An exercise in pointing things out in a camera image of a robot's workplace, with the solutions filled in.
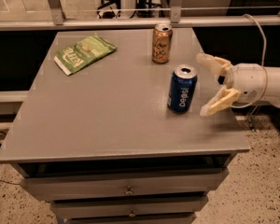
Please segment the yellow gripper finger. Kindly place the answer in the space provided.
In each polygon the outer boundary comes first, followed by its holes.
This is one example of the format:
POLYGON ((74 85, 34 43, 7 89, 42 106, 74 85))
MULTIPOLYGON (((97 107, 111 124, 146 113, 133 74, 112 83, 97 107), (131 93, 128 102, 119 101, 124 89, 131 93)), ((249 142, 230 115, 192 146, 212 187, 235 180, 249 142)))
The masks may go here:
POLYGON ((202 106, 200 115, 207 117, 229 108, 240 96, 241 93, 235 88, 221 87, 217 94, 206 105, 202 106))
POLYGON ((206 68, 212 75, 218 77, 226 76, 228 70, 232 67, 230 61, 206 53, 197 54, 196 61, 198 64, 206 68))

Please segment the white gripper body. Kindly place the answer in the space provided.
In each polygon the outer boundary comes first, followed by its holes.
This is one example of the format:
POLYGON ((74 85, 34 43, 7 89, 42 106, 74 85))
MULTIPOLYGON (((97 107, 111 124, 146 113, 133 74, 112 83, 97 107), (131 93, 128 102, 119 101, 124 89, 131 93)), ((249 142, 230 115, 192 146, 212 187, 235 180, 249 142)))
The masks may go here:
POLYGON ((252 105, 262 97, 266 83, 267 75, 262 66, 240 63, 228 70, 223 87, 235 88, 241 93, 240 98, 232 105, 252 105))

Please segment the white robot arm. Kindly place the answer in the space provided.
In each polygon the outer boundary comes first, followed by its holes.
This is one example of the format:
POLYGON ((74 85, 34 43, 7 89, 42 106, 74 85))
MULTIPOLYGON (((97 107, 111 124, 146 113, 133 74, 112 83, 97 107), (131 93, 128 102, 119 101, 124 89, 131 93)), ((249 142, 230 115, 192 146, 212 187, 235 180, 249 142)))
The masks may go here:
POLYGON ((196 56, 198 64, 213 76, 223 77, 217 94, 202 107, 200 115, 211 116, 229 107, 243 108, 254 104, 270 104, 280 108, 280 67, 239 63, 205 53, 196 56))

